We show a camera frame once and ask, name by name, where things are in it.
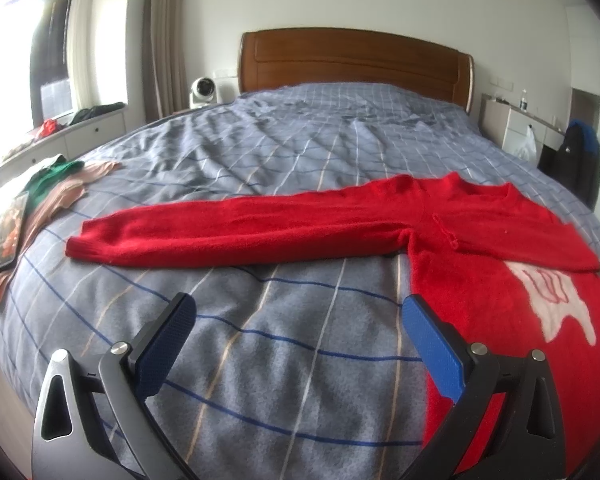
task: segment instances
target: bed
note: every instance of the bed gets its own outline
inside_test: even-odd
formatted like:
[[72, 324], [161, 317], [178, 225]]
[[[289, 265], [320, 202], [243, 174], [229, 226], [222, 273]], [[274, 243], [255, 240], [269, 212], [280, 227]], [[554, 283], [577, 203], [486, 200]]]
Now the bed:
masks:
[[[378, 32], [247, 33], [232, 104], [167, 118], [85, 160], [123, 167], [39, 235], [0, 304], [0, 365], [34, 412], [57, 348], [101, 353], [178, 292], [198, 321], [147, 404], [200, 478], [398, 478], [422, 446], [426, 372], [400, 328], [404, 253], [216, 269], [74, 261], [85, 219], [141, 204], [291, 194], [401, 173], [512, 182], [574, 223], [600, 257], [600, 222], [468, 118], [473, 60]], [[328, 323], [323, 323], [331, 309]], [[123, 463], [122, 435], [102, 418]]]

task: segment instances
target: bed sheet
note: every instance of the bed sheet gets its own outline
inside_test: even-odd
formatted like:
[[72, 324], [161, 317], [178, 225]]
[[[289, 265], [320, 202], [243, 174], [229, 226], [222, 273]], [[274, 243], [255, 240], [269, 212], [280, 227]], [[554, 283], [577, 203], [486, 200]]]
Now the bed sheet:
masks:
[[[464, 111], [382, 84], [305, 84], [146, 126], [84, 157], [120, 170], [44, 229], [0, 304], [0, 364], [32, 413], [57, 348], [129, 340], [177, 292], [198, 320], [148, 400], [200, 478], [398, 478], [420, 450], [425, 370], [400, 327], [404, 253], [275, 266], [124, 269], [73, 261], [85, 219], [457, 171], [509, 181], [573, 222], [600, 257], [600, 222], [570, 192], [479, 135]], [[103, 420], [123, 463], [118, 428]]]

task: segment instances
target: white logo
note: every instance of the white logo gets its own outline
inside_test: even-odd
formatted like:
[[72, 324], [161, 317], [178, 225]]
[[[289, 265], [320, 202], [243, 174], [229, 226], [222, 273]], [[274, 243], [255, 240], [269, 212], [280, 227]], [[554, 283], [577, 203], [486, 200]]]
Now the white logo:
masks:
[[593, 330], [589, 309], [578, 296], [571, 278], [559, 270], [543, 269], [518, 262], [505, 262], [507, 267], [525, 286], [534, 313], [540, 319], [544, 340], [553, 341], [560, 332], [562, 320], [575, 318], [593, 346], [596, 333]]

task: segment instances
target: blue gripper pad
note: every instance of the blue gripper pad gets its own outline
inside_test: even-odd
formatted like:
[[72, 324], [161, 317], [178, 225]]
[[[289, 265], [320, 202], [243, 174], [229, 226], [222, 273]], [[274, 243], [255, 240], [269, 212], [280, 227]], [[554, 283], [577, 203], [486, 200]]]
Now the blue gripper pad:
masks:
[[402, 304], [402, 325], [422, 357], [440, 395], [455, 403], [464, 391], [464, 368], [436, 323], [441, 322], [421, 297], [405, 298]]
[[155, 335], [136, 363], [138, 399], [158, 393], [196, 323], [196, 302], [189, 294], [179, 293], [165, 310], [170, 308], [166, 319], [160, 316], [154, 322]]

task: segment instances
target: headboard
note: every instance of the headboard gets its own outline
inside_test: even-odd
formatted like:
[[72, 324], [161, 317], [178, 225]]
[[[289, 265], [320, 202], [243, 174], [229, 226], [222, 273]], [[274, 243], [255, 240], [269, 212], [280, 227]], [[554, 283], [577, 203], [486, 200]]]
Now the headboard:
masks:
[[447, 46], [352, 28], [246, 32], [240, 91], [300, 83], [379, 82], [471, 110], [474, 59]]

